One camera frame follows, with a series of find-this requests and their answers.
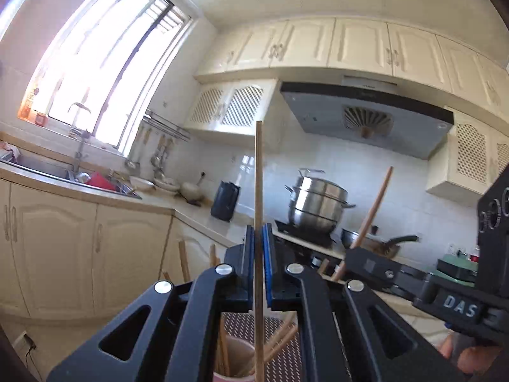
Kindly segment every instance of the range hood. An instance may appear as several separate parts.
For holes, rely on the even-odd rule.
[[[342,85],[284,82],[281,93],[307,133],[428,159],[454,125],[451,111],[397,95],[397,86],[361,78]]]

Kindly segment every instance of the window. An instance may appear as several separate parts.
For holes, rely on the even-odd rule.
[[[32,109],[125,148],[142,93],[190,17],[169,0],[92,0],[65,26],[39,67]],[[80,102],[90,113],[71,105]]]

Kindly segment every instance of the lattice cabinet door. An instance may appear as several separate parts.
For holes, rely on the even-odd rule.
[[[230,83],[203,85],[187,117],[185,127],[214,130],[230,89]]]
[[[492,129],[490,175],[491,182],[495,182],[509,164],[509,138]]]
[[[232,84],[220,110],[216,131],[254,135],[256,121],[263,121],[277,80],[244,80]]]
[[[486,124],[454,114],[449,161],[450,181],[484,194],[492,184],[492,132]]]

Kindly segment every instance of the pan handle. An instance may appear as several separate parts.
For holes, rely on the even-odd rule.
[[[299,168],[299,174],[301,177],[305,177],[309,172],[325,173],[323,169]]]

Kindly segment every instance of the kitchen sink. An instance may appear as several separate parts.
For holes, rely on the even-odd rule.
[[[81,182],[76,182],[76,175],[72,171],[72,167],[70,165],[67,166],[57,166],[52,163],[43,161],[41,159],[38,159],[34,156],[29,155],[20,155],[18,156],[16,163],[13,162],[14,157],[12,155],[12,152],[8,153],[7,155],[4,155],[0,158],[1,162],[5,162],[9,165],[26,169],[30,172],[38,173],[44,176],[47,176],[49,178],[58,179],[59,181],[69,182],[71,184],[76,185],[82,185],[87,188],[93,188],[98,189],[101,191],[110,192],[111,194],[118,194],[118,195],[128,195],[134,198],[138,198],[141,200],[142,198],[137,195],[132,188],[130,188],[128,185],[126,185],[123,181],[120,179],[117,179],[113,176],[106,176],[106,179],[111,182],[111,184],[114,185],[115,191],[112,191],[110,189],[103,189],[99,187],[94,187],[91,185],[83,184]]]

